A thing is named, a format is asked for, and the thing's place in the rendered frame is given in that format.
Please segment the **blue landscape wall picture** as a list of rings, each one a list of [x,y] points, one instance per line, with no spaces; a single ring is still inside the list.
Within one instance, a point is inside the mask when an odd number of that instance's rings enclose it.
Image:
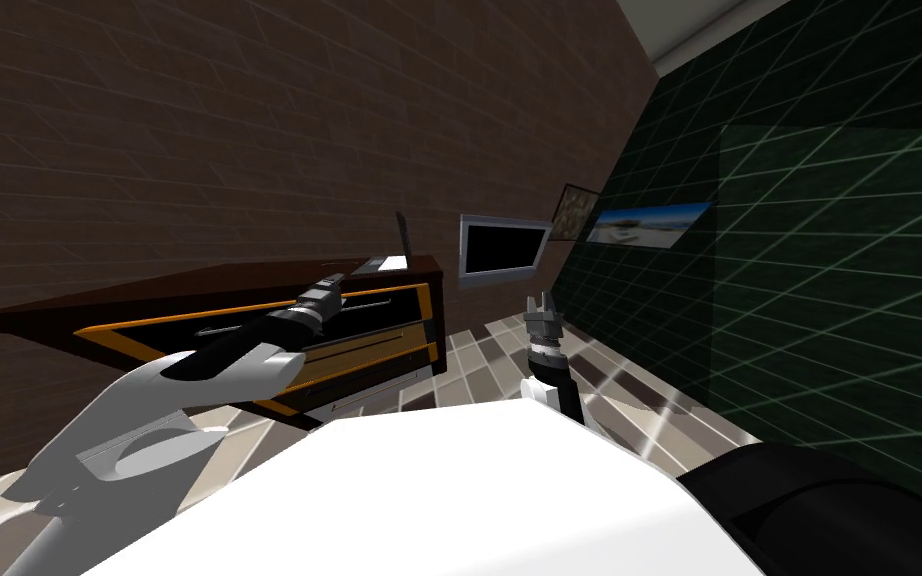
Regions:
[[[668,249],[710,207],[710,202],[703,202],[603,211],[586,241]]]

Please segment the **black orange-framed drawer front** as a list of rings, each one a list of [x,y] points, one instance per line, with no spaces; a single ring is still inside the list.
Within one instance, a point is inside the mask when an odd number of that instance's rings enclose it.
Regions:
[[[83,340],[148,362],[165,355],[199,349],[267,313],[291,306],[289,301],[199,313],[161,316],[82,328]],[[323,324],[308,349],[339,343],[420,322],[431,317],[431,296],[426,284],[350,293],[340,313]]]

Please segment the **dark framed wall picture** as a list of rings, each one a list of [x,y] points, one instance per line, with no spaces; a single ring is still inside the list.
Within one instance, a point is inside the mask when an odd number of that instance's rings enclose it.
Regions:
[[[600,194],[574,184],[565,184],[554,211],[550,241],[576,241]]]

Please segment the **grey-framed wall television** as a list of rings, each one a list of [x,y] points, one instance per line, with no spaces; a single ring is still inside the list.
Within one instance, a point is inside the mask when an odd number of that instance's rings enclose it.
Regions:
[[[458,286],[533,278],[552,228],[548,221],[461,215]]]

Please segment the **grey laptop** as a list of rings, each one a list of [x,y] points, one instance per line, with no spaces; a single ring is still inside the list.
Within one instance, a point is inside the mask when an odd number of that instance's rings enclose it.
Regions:
[[[412,247],[408,232],[408,225],[405,215],[395,212],[396,224],[401,239],[401,253],[398,255],[372,257],[360,266],[352,276],[371,275],[381,272],[395,272],[409,270],[410,260],[412,257]]]

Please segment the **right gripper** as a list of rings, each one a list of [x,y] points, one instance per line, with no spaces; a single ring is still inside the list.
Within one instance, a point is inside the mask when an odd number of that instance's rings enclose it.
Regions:
[[[526,299],[523,320],[530,342],[534,345],[558,345],[562,337],[562,316],[549,291],[542,292],[542,311],[538,311],[534,296]]]

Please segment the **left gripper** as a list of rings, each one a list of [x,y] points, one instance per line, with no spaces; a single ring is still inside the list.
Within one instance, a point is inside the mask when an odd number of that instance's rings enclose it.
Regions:
[[[320,318],[338,314],[344,301],[340,287],[344,278],[342,273],[336,273],[316,282],[305,292],[305,306],[313,308]]]

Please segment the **dark brown drawer cabinet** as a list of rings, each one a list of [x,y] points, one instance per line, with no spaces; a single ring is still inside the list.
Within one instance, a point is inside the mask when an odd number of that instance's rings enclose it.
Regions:
[[[83,340],[89,326],[199,313],[292,300],[325,277],[342,273],[342,298],[350,293],[426,284],[437,342],[343,376],[259,402],[242,411],[301,429],[347,415],[368,403],[446,370],[443,274],[429,255],[413,256],[409,270],[352,276],[366,259],[221,264],[29,304],[0,308],[0,333],[18,336],[123,371],[147,362]]]

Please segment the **brown orange-framed drawer front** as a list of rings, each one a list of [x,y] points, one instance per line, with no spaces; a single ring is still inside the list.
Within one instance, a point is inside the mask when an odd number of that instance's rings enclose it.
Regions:
[[[435,323],[429,320],[308,349],[303,367],[284,393],[425,349],[437,337]]]

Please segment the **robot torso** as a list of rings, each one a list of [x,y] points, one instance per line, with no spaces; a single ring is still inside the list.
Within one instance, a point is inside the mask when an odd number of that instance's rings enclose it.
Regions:
[[[86,576],[763,576],[661,468],[528,399],[329,423]]]

